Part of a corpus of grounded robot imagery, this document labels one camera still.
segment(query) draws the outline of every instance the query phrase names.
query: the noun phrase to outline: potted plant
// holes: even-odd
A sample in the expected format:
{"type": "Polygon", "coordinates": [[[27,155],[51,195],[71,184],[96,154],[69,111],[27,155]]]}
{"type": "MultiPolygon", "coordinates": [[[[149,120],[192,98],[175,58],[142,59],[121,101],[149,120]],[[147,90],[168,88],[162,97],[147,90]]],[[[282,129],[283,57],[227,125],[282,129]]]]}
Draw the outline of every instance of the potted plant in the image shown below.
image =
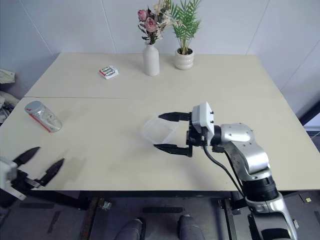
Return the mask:
{"type": "Polygon", "coordinates": [[[173,23],[170,13],[171,0],[159,0],[154,5],[154,12],[149,8],[138,11],[138,28],[145,34],[143,50],[143,68],[148,76],[156,76],[160,72],[159,52],[155,48],[156,40],[162,39],[165,29],[173,23]]]}
{"type": "Polygon", "coordinates": [[[174,65],[181,70],[189,69],[194,64],[194,51],[189,48],[191,40],[200,26],[200,20],[196,19],[196,11],[201,0],[180,0],[180,5],[171,4],[171,15],[180,24],[174,24],[173,30],[178,39],[180,48],[175,51],[174,65]]]}

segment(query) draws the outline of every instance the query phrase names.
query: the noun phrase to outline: floor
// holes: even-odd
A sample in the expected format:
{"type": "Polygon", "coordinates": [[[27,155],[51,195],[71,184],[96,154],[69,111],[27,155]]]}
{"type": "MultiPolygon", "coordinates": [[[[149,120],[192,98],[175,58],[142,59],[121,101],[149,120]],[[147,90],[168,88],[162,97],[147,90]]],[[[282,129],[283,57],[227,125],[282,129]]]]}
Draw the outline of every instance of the floor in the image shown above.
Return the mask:
{"type": "MultiPolygon", "coordinates": [[[[177,221],[189,213],[207,240],[228,240],[224,211],[210,198],[111,198],[110,210],[97,209],[90,240],[112,240],[122,226],[136,217],[146,219],[147,240],[177,240],[177,221]],[[145,207],[179,207],[180,213],[145,213],[145,207]]],[[[318,240],[320,235],[320,191],[300,192],[285,198],[291,217],[299,224],[299,239],[318,240]]],[[[251,239],[247,208],[235,215],[238,240],[251,239]]],[[[85,211],[35,198],[17,201],[0,228],[1,240],[79,240],[85,211]]]]}

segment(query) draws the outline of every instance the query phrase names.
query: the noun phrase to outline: vase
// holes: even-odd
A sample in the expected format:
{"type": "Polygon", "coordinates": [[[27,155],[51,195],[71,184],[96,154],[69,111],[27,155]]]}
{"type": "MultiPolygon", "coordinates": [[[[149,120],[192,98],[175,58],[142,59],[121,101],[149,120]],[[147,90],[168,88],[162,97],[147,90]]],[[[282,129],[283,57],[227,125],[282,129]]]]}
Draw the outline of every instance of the vase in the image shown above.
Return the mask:
{"type": "Polygon", "coordinates": [[[143,50],[143,70],[148,76],[156,76],[160,72],[159,51],[155,44],[145,43],[143,50]]]}
{"type": "Polygon", "coordinates": [[[179,49],[180,48],[175,51],[174,65],[180,70],[187,70],[194,65],[195,52],[189,48],[189,51],[192,53],[188,55],[182,55],[178,52],[179,49]]]}

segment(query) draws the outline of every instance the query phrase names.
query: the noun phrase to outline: green plant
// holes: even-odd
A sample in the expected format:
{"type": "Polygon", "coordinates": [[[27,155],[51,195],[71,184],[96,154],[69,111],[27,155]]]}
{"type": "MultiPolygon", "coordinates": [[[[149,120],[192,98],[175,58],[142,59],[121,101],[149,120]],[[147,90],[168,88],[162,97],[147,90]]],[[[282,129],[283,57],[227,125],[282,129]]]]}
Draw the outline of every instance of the green plant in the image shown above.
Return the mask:
{"type": "Polygon", "coordinates": [[[184,2],[180,0],[181,6],[171,4],[171,15],[180,23],[173,25],[173,30],[178,39],[182,55],[188,54],[191,39],[195,37],[199,29],[201,21],[196,19],[196,10],[201,1],[189,0],[187,3],[187,0],[184,0],[184,2]]]}

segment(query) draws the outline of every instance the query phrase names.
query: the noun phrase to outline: clear plastic container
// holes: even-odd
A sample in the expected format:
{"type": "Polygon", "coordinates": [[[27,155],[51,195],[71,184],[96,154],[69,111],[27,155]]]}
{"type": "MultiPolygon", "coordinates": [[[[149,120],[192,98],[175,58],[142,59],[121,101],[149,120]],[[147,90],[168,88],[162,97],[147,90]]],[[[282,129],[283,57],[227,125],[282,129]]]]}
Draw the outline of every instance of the clear plastic container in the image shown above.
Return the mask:
{"type": "Polygon", "coordinates": [[[154,115],[141,128],[142,136],[153,144],[166,144],[171,136],[176,132],[179,123],[168,121],[154,115]]]}

